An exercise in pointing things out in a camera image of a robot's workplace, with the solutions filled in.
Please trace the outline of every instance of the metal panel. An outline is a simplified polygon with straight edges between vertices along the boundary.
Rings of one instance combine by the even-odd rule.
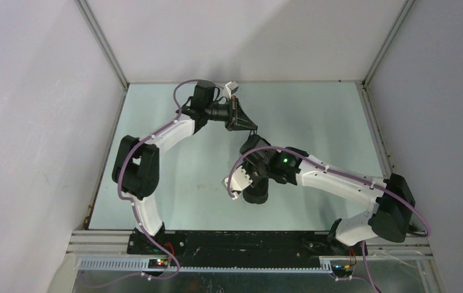
[[[377,122],[374,108],[365,86],[361,82],[356,83],[356,86],[359,98],[361,99],[361,105],[363,106],[363,111],[365,111],[366,121],[368,122],[368,128],[370,129],[370,135],[372,136],[372,141],[377,152],[377,159],[379,160],[383,177],[389,178],[393,171],[393,164],[390,162],[390,155],[386,149],[386,143],[384,142],[379,123]]]
[[[445,286],[463,292],[463,1],[417,1],[369,94]]]
[[[120,65],[118,64],[115,54],[109,46],[108,40],[104,36],[104,33],[102,32],[102,29],[100,28],[100,25],[98,24],[98,21],[95,18],[95,15],[93,14],[93,11],[91,10],[91,7],[89,6],[87,0],[75,0],[75,2],[77,3],[77,6],[79,7],[79,10],[81,11],[82,15],[86,19],[89,28],[93,32],[93,36],[95,37],[98,44],[100,45],[100,48],[102,49],[102,52],[109,61],[111,68],[120,80],[120,83],[122,84],[124,90],[126,90],[129,87],[129,82],[125,78],[125,75],[123,74],[123,71],[120,68]]]
[[[75,279],[77,279],[77,271],[78,266],[75,255],[66,255],[48,286],[48,293],[71,292],[75,285]]]
[[[134,83],[194,76],[241,81],[362,79],[403,2],[89,4],[126,77]]]
[[[415,262],[390,263],[371,262],[370,270],[374,282],[382,292],[421,293],[421,278]],[[104,284],[129,272],[79,271],[78,279],[85,284]],[[354,275],[364,277],[363,265]],[[373,293],[370,285],[359,280],[334,282],[326,273],[205,273],[183,272],[173,279],[148,281],[139,276],[127,278],[104,288],[89,289],[79,284],[78,293],[105,292],[191,292],[191,293],[303,293],[303,292],[352,292]]]
[[[427,293],[445,292],[444,288],[439,286],[432,265],[434,265],[432,261],[417,260],[417,269],[424,286],[424,291]]]
[[[403,7],[401,8],[401,11],[399,12],[399,15],[395,19],[395,22],[393,23],[392,28],[390,29],[390,32],[388,32],[386,39],[382,43],[382,46],[379,49],[379,52],[377,52],[376,58],[370,65],[370,69],[368,70],[368,73],[366,74],[365,79],[363,81],[364,84],[369,85],[370,82],[372,81],[372,78],[374,77],[375,72],[377,72],[377,68],[379,67],[379,64],[381,63],[384,56],[386,55],[388,48],[390,47],[393,40],[395,39],[395,36],[401,29],[401,26],[403,25],[404,20],[406,20],[406,17],[411,11],[411,8],[413,8],[413,5],[415,4],[415,2],[416,0],[406,0],[406,2],[404,3]]]
[[[138,258],[143,256],[127,255],[127,243],[131,231],[74,231],[67,253],[78,256],[105,256],[116,258]],[[367,259],[432,259],[431,249],[426,238],[409,236],[401,244],[389,242],[380,238],[367,240]],[[162,258],[164,255],[151,256]],[[345,260],[345,256],[321,256],[321,261]]]
[[[74,1],[0,2],[0,292],[46,291],[122,90]]]
[[[148,269],[147,264],[149,259],[162,258],[161,256],[153,256],[149,258],[104,258],[104,257],[83,257],[79,258],[79,270],[124,270],[128,272],[153,271],[162,272],[165,269]],[[166,269],[169,272],[176,271],[175,267]],[[180,272],[227,272],[227,273],[330,273],[332,270],[330,261],[324,260],[320,267],[304,268],[304,269],[251,269],[251,268],[227,268],[227,267],[184,267],[181,266]]]
[[[126,96],[127,96],[127,90],[124,88],[122,92],[122,97],[120,99],[120,104],[118,105],[117,116],[115,117],[115,120],[113,122],[113,127],[111,129],[111,139],[108,141],[108,145],[106,147],[106,154],[104,156],[104,164],[100,167],[100,170],[98,172],[98,178],[99,178],[98,184],[95,190],[93,190],[93,195],[91,197],[90,204],[88,205],[88,208],[87,208],[86,217],[84,218],[84,221],[82,223],[83,229],[87,229],[87,227],[89,226],[91,215],[93,214],[93,207],[95,206],[95,200],[97,200],[98,190],[100,189],[100,184],[102,183],[102,176],[104,175],[104,170],[106,169],[106,164],[108,163],[109,151],[111,150],[111,145],[113,144],[115,132],[117,130],[118,121],[120,121],[120,116],[122,114],[122,107],[123,107],[123,103],[125,102]]]

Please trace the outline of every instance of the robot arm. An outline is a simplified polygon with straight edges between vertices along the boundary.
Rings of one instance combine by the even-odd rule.
[[[241,154],[266,146],[270,144],[265,139],[252,135],[242,146]],[[366,209],[349,219],[338,219],[332,225],[329,234],[332,247],[344,250],[377,236],[392,242],[405,240],[412,213],[391,196],[374,188],[377,184],[391,190],[414,206],[413,196],[403,177],[392,174],[388,180],[384,180],[355,174],[336,168],[302,150],[287,150],[300,154],[306,160],[279,150],[254,151],[231,177],[233,195],[237,197],[243,194],[247,202],[262,204],[268,199],[268,179],[274,179],[280,184],[314,187],[352,200]],[[365,183],[354,178],[361,178]]]
[[[154,236],[163,225],[154,193],[159,183],[160,155],[195,134],[208,120],[225,122],[229,131],[257,130],[256,124],[242,111],[239,100],[233,95],[237,89],[237,83],[227,83],[223,91],[226,102],[220,103],[221,99],[214,99],[216,85],[213,82],[199,81],[194,88],[194,95],[189,98],[190,105],[181,108],[182,114],[179,118],[160,133],[153,132],[156,135],[133,154],[133,161],[125,169],[122,191],[133,198],[136,216],[149,234]],[[112,172],[114,182],[118,180],[125,158],[139,141],[139,138],[132,136],[126,136],[120,141]]]

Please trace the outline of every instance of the gray wall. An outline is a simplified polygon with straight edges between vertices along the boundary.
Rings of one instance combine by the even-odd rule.
[[[130,82],[194,76],[273,81],[362,79],[403,2],[96,0],[90,5]]]
[[[0,292],[46,291],[121,95],[74,1],[0,1]]]
[[[370,93],[445,286],[463,292],[463,1],[418,1]]]

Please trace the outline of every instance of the light blue floor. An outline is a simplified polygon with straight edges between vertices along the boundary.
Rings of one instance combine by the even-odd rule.
[[[131,85],[98,191],[90,229],[132,229],[131,206],[111,180],[120,139],[143,136],[174,115],[175,84]],[[183,104],[193,85],[179,90]],[[258,134],[272,145],[296,147],[340,168],[381,176],[376,151],[354,83],[243,83],[236,93]],[[232,201],[221,184],[247,132],[209,121],[161,158],[156,189],[159,214],[170,230],[328,230],[362,208],[321,190],[271,181],[265,204]]]

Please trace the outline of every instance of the purple cable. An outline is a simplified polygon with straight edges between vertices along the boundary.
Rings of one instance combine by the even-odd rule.
[[[337,278],[336,274],[332,273],[330,274],[330,276],[334,279]],[[352,278],[338,278],[338,281],[352,281],[352,280],[360,280],[360,281],[363,281],[365,282],[366,284],[369,284],[371,285],[371,283],[365,279],[365,278],[362,278],[362,277],[352,277]],[[376,286],[376,292],[377,293],[382,293],[381,290]]]
[[[376,283],[374,283],[374,280],[372,279],[372,274],[370,273],[370,270],[368,269],[368,261],[366,261],[365,249],[366,249],[366,241],[363,240],[363,242],[361,242],[361,253],[363,254],[363,263],[365,264],[366,275],[368,275],[368,280],[370,281],[370,285],[372,285],[372,288],[374,289],[374,291],[377,292]]]
[[[119,281],[122,281],[124,279],[127,279],[129,277],[134,277],[134,276],[147,276],[147,278],[151,278],[151,279],[156,279],[156,280],[166,280],[166,279],[170,279],[170,278],[173,278],[175,277],[175,275],[177,275],[179,272],[180,272],[180,269],[181,269],[181,265],[180,265],[180,262],[178,261],[178,259],[168,250],[166,250],[164,247],[162,247],[159,243],[157,243],[153,238],[152,236],[147,232],[147,230],[144,228],[143,225],[140,225],[140,223],[142,223],[142,221],[140,220],[140,217],[138,216],[138,211],[136,210],[136,205],[134,204],[134,200],[131,198],[131,197],[124,197],[122,195],[122,182],[123,182],[123,175],[125,173],[125,169],[127,168],[127,165],[129,164],[129,162],[131,161],[131,158],[133,156],[133,154],[136,152],[136,150],[138,150],[139,147],[141,147],[145,142],[147,142],[148,140],[151,139],[151,136],[154,135],[158,135],[159,133],[163,132],[165,129],[169,128],[170,126],[172,126],[174,123],[175,123],[175,120],[179,119],[179,117],[181,116],[181,105],[179,104],[178,102],[178,98],[176,97],[176,92],[178,91],[178,89],[185,85],[185,84],[188,84],[188,83],[191,83],[191,82],[198,82],[198,81],[204,81],[204,79],[190,79],[188,81],[184,81],[180,84],[178,84],[175,88],[174,88],[174,92],[173,92],[173,98],[174,98],[174,103],[176,104],[177,108],[178,108],[178,113],[176,114],[176,116],[174,117],[174,119],[172,119],[171,121],[169,121],[167,124],[163,125],[162,127],[160,127],[158,130],[156,130],[155,132],[153,132],[152,134],[146,136],[144,139],[140,140],[130,151],[129,153],[127,154],[127,156],[125,157],[125,159],[123,160],[123,164],[122,164],[122,168],[120,169],[120,173],[118,174],[118,187],[117,187],[117,193],[118,193],[118,197],[121,199],[121,200],[127,200],[127,201],[130,201],[131,202],[131,206],[133,208],[133,214],[134,214],[134,218],[136,219],[136,222],[138,223],[138,227],[142,230],[142,232],[145,234],[145,236],[147,237],[147,239],[149,239],[149,241],[154,244],[156,247],[158,247],[161,251],[163,251],[166,255],[168,255],[175,263],[176,263],[176,271],[174,272],[174,274],[170,275],[170,276],[166,276],[166,277],[162,277],[162,276],[151,276],[149,274],[146,274],[146,273],[142,273],[142,272],[135,272],[135,273],[130,273],[128,275],[125,275],[125,276],[122,276],[118,279],[114,279],[106,284],[99,284],[99,285],[89,285],[89,284],[85,284],[84,282],[82,282],[82,284],[85,286],[85,287],[88,287],[88,288],[103,288],[103,287],[107,287],[107,286],[110,286],[116,282],[119,282]]]
[[[230,184],[232,183],[233,172],[235,172],[235,170],[242,164],[242,161],[249,154],[254,153],[256,151],[261,151],[261,150],[283,151],[283,152],[292,154],[293,156],[296,156],[296,157],[302,159],[303,161],[309,163],[310,165],[314,166],[317,169],[325,171],[325,166],[322,166],[322,165],[314,162],[313,160],[309,159],[308,157],[305,157],[305,156],[303,156],[303,155],[301,155],[301,154],[299,154],[299,153],[297,153],[295,151],[289,150],[287,148],[282,148],[280,146],[272,146],[272,145],[259,146],[258,148],[252,148],[251,150],[245,152],[242,156],[239,157],[239,159],[233,165],[233,168],[231,169],[231,172],[228,175],[228,184],[227,184],[227,191],[228,191],[228,195],[230,197],[234,198],[234,196],[232,194],[232,191],[231,191],[231,188],[230,188]],[[359,178],[356,175],[345,173],[345,172],[342,172],[342,171],[339,171],[339,170],[328,169],[327,172],[331,172],[332,174],[336,174],[338,176],[341,176],[341,177],[344,177],[344,178],[347,178],[347,179],[350,179],[350,180],[354,180],[354,181],[357,181],[359,183],[363,183],[363,184],[366,184],[366,185],[372,185],[372,182],[369,181],[369,180],[366,180],[365,178]],[[429,223],[426,221],[426,219],[424,219],[424,217],[422,217],[422,215],[411,204],[409,204],[407,201],[403,200],[396,193],[394,193],[394,192],[392,192],[392,191],[390,191],[390,190],[388,190],[388,189],[386,189],[386,188],[384,188],[384,187],[382,187],[380,185],[375,184],[374,188],[388,194],[389,196],[393,197],[394,199],[396,199],[400,203],[402,203],[405,207],[407,207],[412,213],[414,213],[417,216],[417,218],[422,222],[422,224],[424,224],[424,227],[426,228],[426,233],[424,234],[424,236],[427,237],[427,236],[431,235],[431,227],[429,226]],[[365,241],[363,241],[362,242],[363,262],[365,263],[366,274],[368,275],[370,285],[372,285],[372,288],[374,289],[375,292],[378,292],[377,291],[377,286],[374,284],[374,281],[372,279],[370,271],[368,270],[368,264],[367,264],[367,261],[366,261],[366,254],[365,254],[365,246],[366,246]]]

